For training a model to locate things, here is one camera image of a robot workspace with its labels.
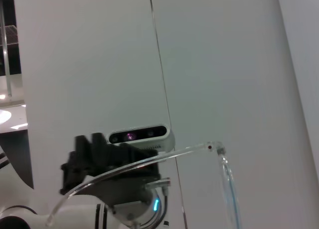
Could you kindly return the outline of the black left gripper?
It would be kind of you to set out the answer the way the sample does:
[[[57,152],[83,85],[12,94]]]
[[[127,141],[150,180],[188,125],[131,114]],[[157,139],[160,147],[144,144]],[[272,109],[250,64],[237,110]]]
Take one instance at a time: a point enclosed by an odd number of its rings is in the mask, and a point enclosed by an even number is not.
[[[130,144],[108,144],[104,135],[100,132],[75,137],[76,152],[99,152],[99,162],[95,163],[90,176],[117,169],[143,159],[158,155],[155,149],[139,149]],[[86,162],[76,152],[70,152],[66,163],[61,165],[63,171],[61,194],[66,194],[84,181],[87,175]],[[100,199],[110,207],[115,205],[141,201],[146,205],[152,203],[154,195],[152,190],[147,190],[145,184],[161,178],[159,167],[152,164],[144,168],[135,169],[110,179],[100,181],[81,191],[82,195],[90,195]]]

